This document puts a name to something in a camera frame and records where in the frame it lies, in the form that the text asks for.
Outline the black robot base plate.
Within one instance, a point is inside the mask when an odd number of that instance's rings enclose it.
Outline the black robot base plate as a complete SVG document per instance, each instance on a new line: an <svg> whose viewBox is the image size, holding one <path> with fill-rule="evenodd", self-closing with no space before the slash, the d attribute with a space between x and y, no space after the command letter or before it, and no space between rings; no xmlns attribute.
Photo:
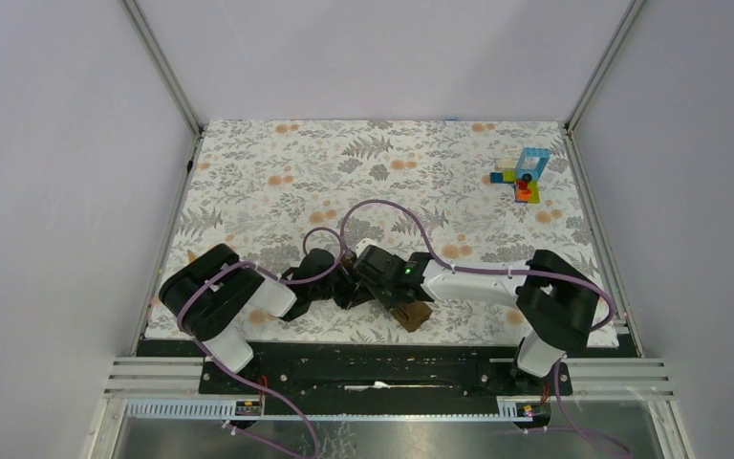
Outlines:
<svg viewBox="0 0 734 459"><path fill-rule="evenodd" d="M251 396L268 415L493 415L497 398L573 392L569 370L536 379L513 369L511 346L254 342L237 382L205 362L202 395Z"/></svg>

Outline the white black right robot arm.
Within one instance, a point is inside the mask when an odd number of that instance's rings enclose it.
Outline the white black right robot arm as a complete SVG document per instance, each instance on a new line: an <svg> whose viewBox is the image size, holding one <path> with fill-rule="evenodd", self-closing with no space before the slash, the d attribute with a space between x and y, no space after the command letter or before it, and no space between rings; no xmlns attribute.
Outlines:
<svg viewBox="0 0 734 459"><path fill-rule="evenodd" d="M509 378L525 394L542 387L564 355L587 346L601 298L586 276L548 250L508 266L457 266L428 252L403 259L364 239L356 246L353 270L376 300L412 327L420 319L408 308L418 303L466 300L517 309L531 330L518 346Z"/></svg>

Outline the floral patterned table mat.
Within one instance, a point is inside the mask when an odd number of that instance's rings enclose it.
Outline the floral patterned table mat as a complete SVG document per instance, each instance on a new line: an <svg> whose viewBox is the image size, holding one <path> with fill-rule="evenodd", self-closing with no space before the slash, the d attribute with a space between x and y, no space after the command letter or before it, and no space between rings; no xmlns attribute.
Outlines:
<svg viewBox="0 0 734 459"><path fill-rule="evenodd" d="M547 148L540 203L487 175L509 148ZM554 251L601 274L554 121L215 120L203 138L162 276L218 244L273 273L334 231L399 256L432 244L458 265Z"/></svg>

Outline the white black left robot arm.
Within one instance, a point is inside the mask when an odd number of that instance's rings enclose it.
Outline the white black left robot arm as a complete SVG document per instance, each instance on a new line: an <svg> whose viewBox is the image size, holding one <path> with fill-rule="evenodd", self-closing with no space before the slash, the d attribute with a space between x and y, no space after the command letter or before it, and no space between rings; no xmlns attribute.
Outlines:
<svg viewBox="0 0 734 459"><path fill-rule="evenodd" d="M315 301L332 300L347 310L369 299L357 289L354 275L322 249L311 250L297 266L277 275L262 273L221 244L164 280L158 298L176 317L178 328L221 364L222 381L245 393L257 384L259 371L235 324L245 308L292 321Z"/></svg>

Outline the colourful toy block structure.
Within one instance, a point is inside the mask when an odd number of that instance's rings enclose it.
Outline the colourful toy block structure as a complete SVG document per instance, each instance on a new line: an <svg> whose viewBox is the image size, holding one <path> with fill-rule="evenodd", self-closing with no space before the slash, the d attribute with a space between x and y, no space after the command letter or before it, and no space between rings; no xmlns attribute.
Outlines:
<svg viewBox="0 0 734 459"><path fill-rule="evenodd" d="M492 184L510 186L516 203L539 204L539 179L550 159L551 151L547 148L509 148L503 152L487 178Z"/></svg>

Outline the brown cloth napkin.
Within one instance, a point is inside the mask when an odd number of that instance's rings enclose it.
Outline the brown cloth napkin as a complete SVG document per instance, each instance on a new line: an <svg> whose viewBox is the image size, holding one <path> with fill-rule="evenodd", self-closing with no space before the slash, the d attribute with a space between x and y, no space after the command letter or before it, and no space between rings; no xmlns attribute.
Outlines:
<svg viewBox="0 0 734 459"><path fill-rule="evenodd" d="M426 302L416 301L400 304L390 314L405 331L414 333L431 317L432 309Z"/></svg>

